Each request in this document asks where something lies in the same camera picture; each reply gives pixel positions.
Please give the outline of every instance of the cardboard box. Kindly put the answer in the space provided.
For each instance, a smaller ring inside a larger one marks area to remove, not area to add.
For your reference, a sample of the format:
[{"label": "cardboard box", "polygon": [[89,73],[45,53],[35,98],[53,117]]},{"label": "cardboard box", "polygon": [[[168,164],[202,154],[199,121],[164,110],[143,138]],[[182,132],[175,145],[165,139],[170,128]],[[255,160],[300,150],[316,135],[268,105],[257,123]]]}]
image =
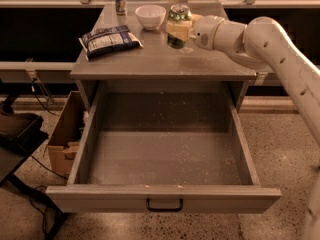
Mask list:
[{"label": "cardboard box", "polygon": [[81,138],[85,107],[79,92],[70,92],[68,100],[48,142],[52,171],[68,175]]}]

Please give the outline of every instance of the open drawer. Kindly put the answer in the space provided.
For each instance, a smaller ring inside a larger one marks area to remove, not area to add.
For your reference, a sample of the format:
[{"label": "open drawer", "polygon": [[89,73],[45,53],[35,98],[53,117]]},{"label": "open drawer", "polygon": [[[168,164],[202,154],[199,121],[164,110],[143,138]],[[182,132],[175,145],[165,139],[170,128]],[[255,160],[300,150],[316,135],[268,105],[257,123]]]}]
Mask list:
[{"label": "open drawer", "polygon": [[67,185],[47,189],[63,212],[261,213],[281,196],[260,186],[227,83],[115,85],[99,85]]}]

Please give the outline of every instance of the black handle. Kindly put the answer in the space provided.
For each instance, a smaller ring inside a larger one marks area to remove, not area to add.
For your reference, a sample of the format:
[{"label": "black handle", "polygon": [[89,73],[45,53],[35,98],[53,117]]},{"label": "black handle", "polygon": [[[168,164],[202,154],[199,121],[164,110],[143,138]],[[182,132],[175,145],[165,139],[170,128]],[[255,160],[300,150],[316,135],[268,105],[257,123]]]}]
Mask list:
[{"label": "black handle", "polygon": [[150,207],[150,199],[147,199],[147,209],[149,212],[180,212],[183,208],[183,200],[179,199],[179,207],[177,208],[152,208]]}]

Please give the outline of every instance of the white bowl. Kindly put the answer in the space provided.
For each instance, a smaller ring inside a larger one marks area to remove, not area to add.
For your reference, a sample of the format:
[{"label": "white bowl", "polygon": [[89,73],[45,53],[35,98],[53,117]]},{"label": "white bowl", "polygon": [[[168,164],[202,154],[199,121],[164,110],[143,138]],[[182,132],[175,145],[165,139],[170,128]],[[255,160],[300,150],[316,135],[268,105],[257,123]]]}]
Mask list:
[{"label": "white bowl", "polygon": [[157,29],[166,16],[166,9],[159,5],[143,5],[136,9],[137,19],[148,30]]}]

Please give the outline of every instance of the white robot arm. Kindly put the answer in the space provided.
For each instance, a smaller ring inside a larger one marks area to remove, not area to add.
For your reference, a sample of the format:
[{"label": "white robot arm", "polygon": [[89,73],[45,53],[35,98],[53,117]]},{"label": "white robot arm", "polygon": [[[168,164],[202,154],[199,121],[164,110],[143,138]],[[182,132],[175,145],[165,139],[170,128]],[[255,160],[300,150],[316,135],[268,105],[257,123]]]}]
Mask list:
[{"label": "white robot arm", "polygon": [[[320,70],[295,47],[278,22],[260,17],[246,25],[206,16],[194,23],[193,31],[200,48],[221,51],[251,69],[268,64],[320,145]],[[320,176],[310,196],[303,239],[319,237]]]}]

